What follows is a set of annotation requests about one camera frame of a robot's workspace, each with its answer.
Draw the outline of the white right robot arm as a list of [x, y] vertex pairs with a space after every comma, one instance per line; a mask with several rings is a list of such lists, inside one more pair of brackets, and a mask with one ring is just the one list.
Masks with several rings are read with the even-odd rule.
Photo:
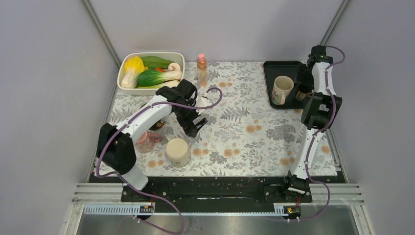
[[281, 197], [288, 202], [304, 196], [312, 182], [310, 173], [317, 147], [325, 131], [336, 117], [342, 98], [337, 96], [332, 81], [332, 69], [336, 63], [326, 54], [326, 46], [312, 47], [303, 75], [313, 79], [313, 94], [301, 116], [304, 125], [299, 152], [281, 187]]

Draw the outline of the brown striped small mug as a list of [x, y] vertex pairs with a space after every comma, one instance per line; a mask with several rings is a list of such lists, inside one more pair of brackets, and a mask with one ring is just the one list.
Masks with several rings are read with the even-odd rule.
[[312, 92], [313, 86], [307, 84], [298, 84], [297, 91], [295, 94], [295, 101], [303, 101], [305, 98], [309, 97], [309, 94]]

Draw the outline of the cream floral mug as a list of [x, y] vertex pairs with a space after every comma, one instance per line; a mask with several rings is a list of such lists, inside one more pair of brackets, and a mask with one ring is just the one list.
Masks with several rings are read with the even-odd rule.
[[274, 80], [271, 101], [275, 105], [284, 105], [294, 87], [293, 80], [288, 76], [278, 76]]

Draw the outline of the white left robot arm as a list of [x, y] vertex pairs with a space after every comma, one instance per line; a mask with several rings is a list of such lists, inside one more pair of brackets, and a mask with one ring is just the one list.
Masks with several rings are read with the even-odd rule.
[[148, 200], [152, 189], [147, 185], [147, 176], [136, 166], [136, 142], [150, 127], [171, 113], [176, 115], [187, 136], [196, 137], [207, 120], [202, 119], [198, 123], [194, 120], [200, 116], [200, 112], [214, 105], [207, 97], [199, 96], [197, 88], [185, 79], [176, 87], [158, 89], [135, 114], [116, 125], [105, 123], [101, 127], [96, 170], [100, 169], [101, 163], [105, 163], [113, 169], [113, 173], [134, 188], [133, 195], [138, 200]]

